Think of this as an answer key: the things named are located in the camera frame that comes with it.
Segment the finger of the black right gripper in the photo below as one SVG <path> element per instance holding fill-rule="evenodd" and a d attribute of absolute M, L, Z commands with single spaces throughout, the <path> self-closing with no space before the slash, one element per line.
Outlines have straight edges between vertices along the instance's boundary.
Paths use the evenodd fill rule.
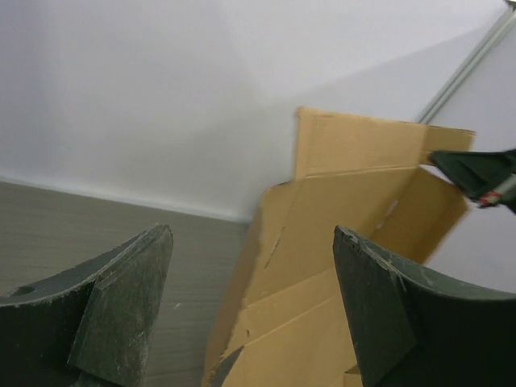
<path fill-rule="evenodd" d="M 430 161 L 470 201 L 482 209 L 515 208 L 515 150 L 452 152 L 438 150 Z"/>

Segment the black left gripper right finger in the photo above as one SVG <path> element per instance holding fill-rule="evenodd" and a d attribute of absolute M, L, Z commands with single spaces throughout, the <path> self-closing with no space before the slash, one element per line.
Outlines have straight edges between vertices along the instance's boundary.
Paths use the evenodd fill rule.
<path fill-rule="evenodd" d="M 515 296 L 336 227 L 333 254 L 365 386 L 512 386 Z"/>

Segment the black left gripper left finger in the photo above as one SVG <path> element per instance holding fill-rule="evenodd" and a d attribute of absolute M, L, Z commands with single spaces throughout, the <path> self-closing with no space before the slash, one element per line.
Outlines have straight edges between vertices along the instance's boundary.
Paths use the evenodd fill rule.
<path fill-rule="evenodd" d="M 140 386 L 173 251 L 156 225 L 1 297 L 3 386 Z"/>

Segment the spare cardboard sheet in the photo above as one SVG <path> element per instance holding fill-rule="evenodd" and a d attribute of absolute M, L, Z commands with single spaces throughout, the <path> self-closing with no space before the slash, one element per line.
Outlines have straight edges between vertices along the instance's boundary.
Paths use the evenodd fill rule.
<path fill-rule="evenodd" d="M 207 344 L 204 386 L 361 383 L 333 257 L 349 227 L 425 262 L 468 209 L 427 171 L 472 131 L 298 109 L 293 180 L 267 189 Z"/>

